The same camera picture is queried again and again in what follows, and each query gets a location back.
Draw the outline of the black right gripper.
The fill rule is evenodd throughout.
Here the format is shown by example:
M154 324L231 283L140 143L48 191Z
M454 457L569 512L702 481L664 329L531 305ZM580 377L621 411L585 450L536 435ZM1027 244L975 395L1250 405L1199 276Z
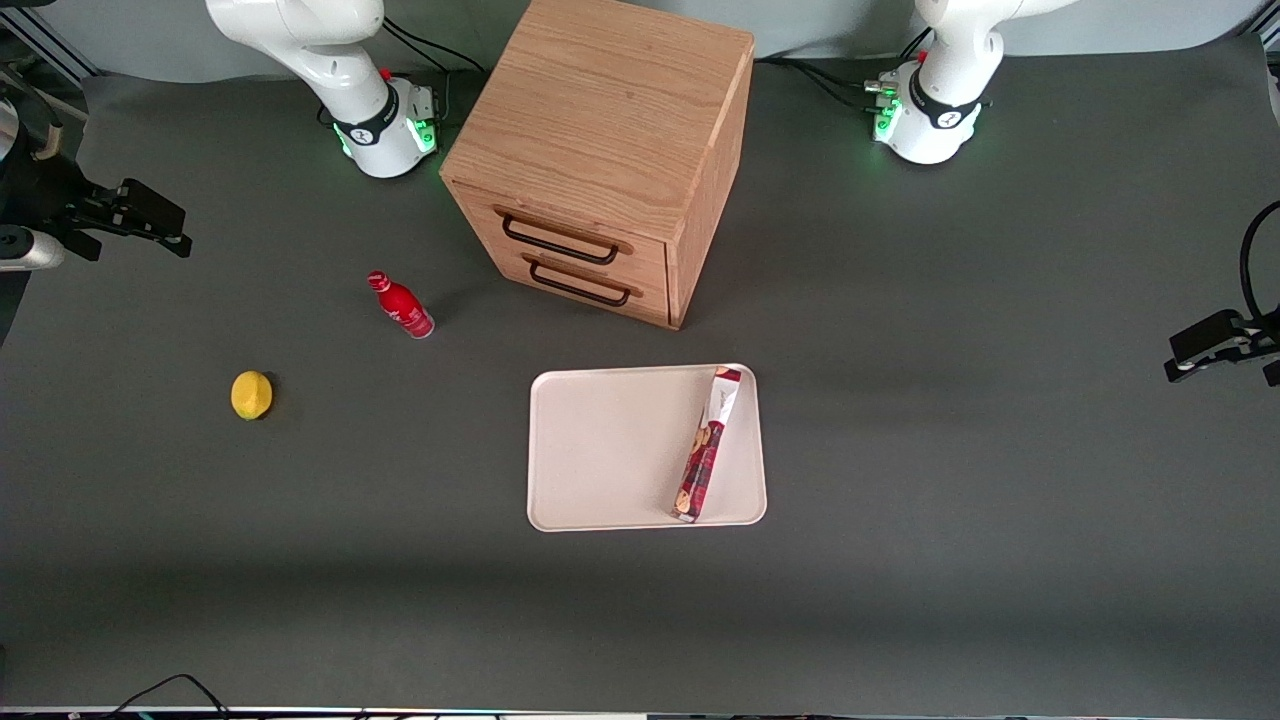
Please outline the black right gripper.
M193 240L184 234L186 210L138 179L123 179L113 191L88 181L73 161L38 160L31 152L3 161L3 263L63 263L68 255L99 260L101 231L148 236L178 258L189 258ZM116 223L116 214L120 225Z

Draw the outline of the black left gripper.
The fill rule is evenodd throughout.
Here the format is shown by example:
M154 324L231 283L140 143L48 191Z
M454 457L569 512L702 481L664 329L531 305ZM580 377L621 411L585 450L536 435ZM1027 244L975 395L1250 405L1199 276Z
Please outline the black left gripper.
M1183 382L1201 370L1199 361L1228 346L1235 347L1243 338L1243 363L1260 363L1266 383L1279 387L1279 306L1254 318L1254 333L1249 337L1243 325L1243 315L1233 309L1216 311L1170 340L1172 359L1164 364L1167 382Z

